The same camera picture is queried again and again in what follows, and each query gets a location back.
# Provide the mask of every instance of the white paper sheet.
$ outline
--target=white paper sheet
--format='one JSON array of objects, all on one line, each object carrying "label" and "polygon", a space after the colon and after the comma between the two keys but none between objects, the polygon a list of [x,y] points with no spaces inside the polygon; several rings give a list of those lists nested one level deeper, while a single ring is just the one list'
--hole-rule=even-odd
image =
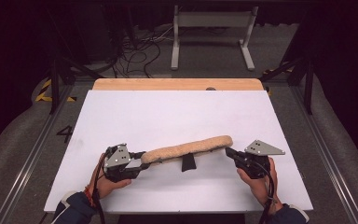
[{"label": "white paper sheet", "polygon": [[[69,190],[81,191],[108,147],[127,143],[149,151],[230,135],[234,149],[255,139],[283,149],[272,156],[284,203],[312,209],[281,126],[265,91],[89,91],[46,202],[53,212]],[[197,170],[182,163],[153,165],[124,189],[102,199],[105,212],[240,213],[262,210],[224,150],[195,157]]]}]

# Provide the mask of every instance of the wire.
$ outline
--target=wire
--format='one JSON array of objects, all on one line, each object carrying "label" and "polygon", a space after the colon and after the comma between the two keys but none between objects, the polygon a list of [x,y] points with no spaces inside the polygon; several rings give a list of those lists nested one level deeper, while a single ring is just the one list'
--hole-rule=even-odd
[{"label": "wire", "polygon": [[261,165],[257,161],[250,160],[249,162],[254,164],[254,165],[256,165],[256,166],[258,166],[258,167],[260,167],[264,171],[264,173],[268,176],[268,179],[269,179],[268,198],[267,198],[267,201],[266,201],[266,206],[264,207],[263,214],[261,215],[261,218],[260,218],[260,220],[258,222],[258,224],[262,224],[266,220],[266,218],[268,216],[268,213],[269,213],[269,208],[271,206],[271,202],[274,200],[273,199],[274,193],[275,193],[274,180],[272,179],[271,173],[268,170],[266,170],[266,168],[263,165]]},{"label": "wire", "polygon": [[92,200],[97,205],[97,209],[98,209],[98,212],[100,213],[100,219],[101,219],[102,224],[105,224],[105,220],[104,220],[104,215],[103,215],[103,209],[102,209],[101,203],[100,203],[100,194],[97,189],[97,183],[100,178],[97,178],[97,176],[100,176],[100,170],[103,167],[103,161],[105,158],[106,158],[106,153],[103,154],[103,157],[101,158],[100,162],[98,163],[97,173],[95,174],[95,178],[94,178],[94,190],[93,190],[92,196],[91,196]]}]

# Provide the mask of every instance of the hand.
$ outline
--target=hand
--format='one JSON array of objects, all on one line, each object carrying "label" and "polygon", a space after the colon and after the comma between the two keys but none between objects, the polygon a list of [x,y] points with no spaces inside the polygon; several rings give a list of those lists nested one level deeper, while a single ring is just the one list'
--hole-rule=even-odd
[{"label": "hand", "polygon": [[[274,182],[275,192],[274,192],[274,200],[276,201],[275,206],[271,206],[268,213],[271,215],[274,212],[280,210],[283,205],[281,201],[278,198],[277,191],[278,191],[278,177],[277,172],[275,170],[275,162],[272,158],[268,157],[269,164],[270,164],[270,171],[272,180]],[[251,188],[251,192],[254,194],[254,196],[257,198],[258,202],[265,206],[267,200],[269,199],[269,194],[267,192],[267,186],[269,186],[269,177],[266,175],[264,178],[260,179],[251,179],[246,172],[244,172],[242,169],[238,168],[237,173],[240,175],[240,178],[249,185]]]},{"label": "hand", "polygon": [[[92,192],[94,190],[94,181],[95,181],[95,177],[97,175],[98,164],[95,167],[94,172],[92,173],[91,180],[89,181],[89,195],[92,195]],[[117,183],[112,182],[112,181],[106,179],[106,177],[103,174],[102,169],[100,170],[99,176],[100,176],[100,178],[97,181],[97,189],[100,194],[100,199],[109,195],[114,189],[124,188],[131,183],[130,179],[121,180],[121,181],[118,181]]]}]

